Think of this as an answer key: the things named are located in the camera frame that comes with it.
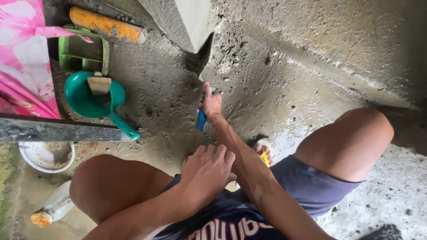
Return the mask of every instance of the teal scoop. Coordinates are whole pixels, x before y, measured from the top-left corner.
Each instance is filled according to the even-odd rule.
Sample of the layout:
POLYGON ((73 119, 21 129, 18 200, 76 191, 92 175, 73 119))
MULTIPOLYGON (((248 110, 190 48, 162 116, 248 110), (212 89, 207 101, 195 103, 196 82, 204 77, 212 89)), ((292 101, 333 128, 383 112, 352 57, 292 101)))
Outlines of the teal scoop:
POLYGON ((65 82, 65 101, 78 115, 87 118, 107 117, 122 130, 129 138, 136 140, 141 135, 135 131, 118 113, 117 108, 125 102, 125 90, 120 83, 111 80, 110 97, 111 103, 101 104, 99 97, 92 95, 88 84, 88 77, 94 73, 80 71, 72 74, 65 82))

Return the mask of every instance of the white bucket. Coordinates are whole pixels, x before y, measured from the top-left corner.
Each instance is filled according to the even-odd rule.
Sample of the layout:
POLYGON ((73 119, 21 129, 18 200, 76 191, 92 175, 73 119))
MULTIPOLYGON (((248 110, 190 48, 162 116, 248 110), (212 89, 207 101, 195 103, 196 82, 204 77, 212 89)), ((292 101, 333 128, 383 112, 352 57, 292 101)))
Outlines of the white bucket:
POLYGON ((20 142, 19 151, 24 160, 33 168, 45 173, 58 173, 64 171, 73 163, 75 155, 74 144, 66 142, 63 149, 55 151, 66 153, 69 148, 71 156, 69 154, 70 151, 68 151, 68 155, 64 157, 54 155, 52 151, 53 144, 58 144, 58 142, 20 142))

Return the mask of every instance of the foot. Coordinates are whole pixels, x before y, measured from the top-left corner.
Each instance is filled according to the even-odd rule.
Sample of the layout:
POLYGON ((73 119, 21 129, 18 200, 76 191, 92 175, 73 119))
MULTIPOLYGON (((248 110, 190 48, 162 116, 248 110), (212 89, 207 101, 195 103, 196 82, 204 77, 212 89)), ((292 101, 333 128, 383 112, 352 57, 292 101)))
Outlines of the foot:
POLYGON ((264 147, 264 151, 267 154, 267 158, 268 158, 268 163, 270 164, 270 167, 273 165, 273 148, 272 148, 272 144, 271 144, 271 140, 268 138, 263 138, 261 140, 259 140, 257 143, 255 143, 253 150, 259 155, 261 156, 261 154, 263 153, 263 147, 264 147))

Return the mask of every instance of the pink fabric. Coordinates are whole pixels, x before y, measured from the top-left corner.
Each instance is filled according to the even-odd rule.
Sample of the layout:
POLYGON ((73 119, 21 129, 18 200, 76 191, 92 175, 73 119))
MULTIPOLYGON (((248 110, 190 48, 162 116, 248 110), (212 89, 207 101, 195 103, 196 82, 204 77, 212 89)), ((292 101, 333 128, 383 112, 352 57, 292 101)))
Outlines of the pink fabric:
POLYGON ((71 35, 45 26, 42 0, 0 1, 0 112, 60 119, 46 38, 71 35))

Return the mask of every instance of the concrete column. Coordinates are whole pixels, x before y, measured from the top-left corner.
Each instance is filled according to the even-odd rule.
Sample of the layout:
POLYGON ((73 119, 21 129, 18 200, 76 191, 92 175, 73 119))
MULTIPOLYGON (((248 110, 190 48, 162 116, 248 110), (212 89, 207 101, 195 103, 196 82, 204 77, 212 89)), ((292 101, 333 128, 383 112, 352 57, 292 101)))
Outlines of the concrete column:
POLYGON ((211 0, 138 0, 169 39, 197 53, 214 31, 211 0))

